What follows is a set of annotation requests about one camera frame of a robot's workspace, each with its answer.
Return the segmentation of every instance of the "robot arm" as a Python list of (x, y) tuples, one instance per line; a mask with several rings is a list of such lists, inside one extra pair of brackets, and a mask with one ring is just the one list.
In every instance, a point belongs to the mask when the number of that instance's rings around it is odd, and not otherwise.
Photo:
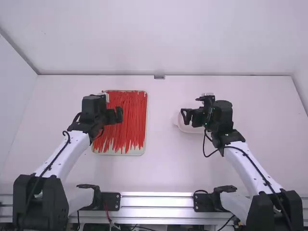
[(253, 156), (245, 138), (233, 128), (232, 104), (224, 100), (215, 101), (214, 95), (203, 95), (196, 100), (204, 106), (181, 109), (184, 124), (189, 125), (192, 121), (194, 128), (205, 128), (205, 136), (207, 131), (211, 133), (212, 139), (209, 140), (232, 164), (250, 193), (250, 199), (247, 199), (235, 192), (234, 186), (215, 188), (207, 197), (212, 200), (215, 209), (232, 212), (246, 224), (247, 230), (302, 231), (300, 196), (295, 191), (284, 190)]
[(123, 121), (120, 107), (107, 109), (108, 94), (85, 96), (65, 138), (33, 174), (20, 175), (13, 187), (13, 223), (20, 230), (63, 230), (68, 215), (83, 207), (102, 206), (98, 186), (82, 184), (73, 190), (63, 187), (67, 175), (104, 126)]

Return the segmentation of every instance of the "white table surface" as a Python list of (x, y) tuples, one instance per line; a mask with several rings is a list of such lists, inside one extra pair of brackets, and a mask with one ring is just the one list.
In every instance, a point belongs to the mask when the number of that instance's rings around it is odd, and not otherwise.
[[(233, 104), (234, 128), (255, 157), (285, 189), (308, 194), (308, 118), (291, 77), (244, 76), (40, 76), (25, 111), (2, 183), (30, 174), (63, 139), (62, 130), (81, 110), (82, 97), (100, 90), (145, 90), (149, 94), (146, 149), (142, 156), (96, 155), (89, 147), (68, 184), (97, 184), (105, 191), (193, 192), (233, 184), (245, 192), (231, 165), (217, 153), (202, 154), (201, 134), (172, 124), (181, 107), (213, 92)], [(206, 151), (214, 150), (208, 142)]]

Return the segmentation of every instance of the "red sticks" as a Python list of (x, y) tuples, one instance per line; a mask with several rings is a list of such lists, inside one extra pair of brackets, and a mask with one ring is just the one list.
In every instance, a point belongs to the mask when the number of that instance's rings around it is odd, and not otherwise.
[(110, 90), (107, 108), (120, 106), (123, 108), (123, 122), (105, 126), (104, 134), (93, 142), (94, 150), (99, 153), (112, 149), (121, 150), (141, 149), (145, 143), (146, 116), (148, 94), (144, 91)]

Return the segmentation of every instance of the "small bracket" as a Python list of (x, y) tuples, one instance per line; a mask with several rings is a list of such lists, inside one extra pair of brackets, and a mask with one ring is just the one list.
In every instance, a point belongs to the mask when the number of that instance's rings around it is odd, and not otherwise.
[(119, 192), (101, 192), (101, 203), (96, 208), (84, 207), (81, 210), (95, 210), (95, 211), (105, 211), (105, 206), (108, 211), (119, 211), (121, 194)]
[(108, 211), (119, 211), (120, 210), (120, 202), (121, 202), (121, 194), (119, 192), (101, 192), (103, 207), (102, 209), (105, 211), (105, 205), (107, 206)]
[(210, 193), (194, 193), (193, 209), (197, 213), (216, 212)]

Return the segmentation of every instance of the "metal frame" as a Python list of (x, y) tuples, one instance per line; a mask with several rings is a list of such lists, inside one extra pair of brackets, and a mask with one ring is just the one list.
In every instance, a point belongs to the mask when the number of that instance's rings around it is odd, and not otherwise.
[[(122, 224), (196, 224), (223, 225), (231, 213), (196, 213), (192, 192), (121, 192), (121, 208), (109, 212), (114, 222)], [(304, 225), (308, 226), (308, 196), (302, 197)], [(12, 222), (13, 195), (0, 194), (0, 222)], [(104, 211), (80, 211), (81, 223), (109, 223)], [(77, 213), (69, 216), (77, 223)]]

